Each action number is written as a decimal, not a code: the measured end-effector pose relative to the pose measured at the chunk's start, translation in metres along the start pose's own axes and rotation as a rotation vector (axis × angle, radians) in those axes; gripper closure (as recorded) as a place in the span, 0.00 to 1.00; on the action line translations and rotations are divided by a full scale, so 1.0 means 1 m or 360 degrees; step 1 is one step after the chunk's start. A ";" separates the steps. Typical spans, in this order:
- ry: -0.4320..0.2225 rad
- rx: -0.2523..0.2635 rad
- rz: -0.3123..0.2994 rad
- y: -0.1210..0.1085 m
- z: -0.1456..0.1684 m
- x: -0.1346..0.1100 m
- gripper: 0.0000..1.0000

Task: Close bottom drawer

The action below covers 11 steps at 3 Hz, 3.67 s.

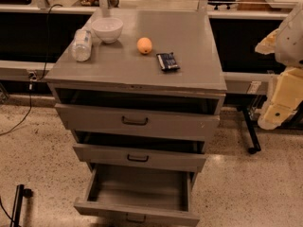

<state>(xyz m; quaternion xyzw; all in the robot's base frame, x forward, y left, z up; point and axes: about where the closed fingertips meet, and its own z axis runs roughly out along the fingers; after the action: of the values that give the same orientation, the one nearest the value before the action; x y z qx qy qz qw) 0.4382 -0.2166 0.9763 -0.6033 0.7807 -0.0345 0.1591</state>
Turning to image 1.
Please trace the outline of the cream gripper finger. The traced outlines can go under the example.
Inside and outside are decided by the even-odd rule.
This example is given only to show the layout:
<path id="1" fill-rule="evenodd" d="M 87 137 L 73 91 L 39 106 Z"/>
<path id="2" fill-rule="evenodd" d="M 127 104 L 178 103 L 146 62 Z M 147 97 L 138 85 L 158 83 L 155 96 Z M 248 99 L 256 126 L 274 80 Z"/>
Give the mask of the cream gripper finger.
<path id="1" fill-rule="evenodd" d="M 255 47 L 255 51 L 259 54 L 269 55 L 276 52 L 276 37 L 279 29 L 273 30 L 265 38 L 263 38 Z"/>
<path id="2" fill-rule="evenodd" d="M 258 125 L 264 130 L 279 127 L 303 101 L 303 70 L 287 67 L 268 87 Z"/>

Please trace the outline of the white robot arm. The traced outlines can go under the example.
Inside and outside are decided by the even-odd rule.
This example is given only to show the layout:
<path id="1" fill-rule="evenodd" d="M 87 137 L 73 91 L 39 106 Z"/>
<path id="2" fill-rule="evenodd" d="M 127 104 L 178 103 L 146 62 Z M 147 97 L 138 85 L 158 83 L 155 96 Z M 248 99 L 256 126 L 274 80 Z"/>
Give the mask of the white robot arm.
<path id="1" fill-rule="evenodd" d="M 268 34 L 255 51 L 275 54 L 285 70 L 272 79 L 258 125 L 264 130 L 279 127 L 303 101 L 303 4 L 298 3 L 280 26 Z"/>

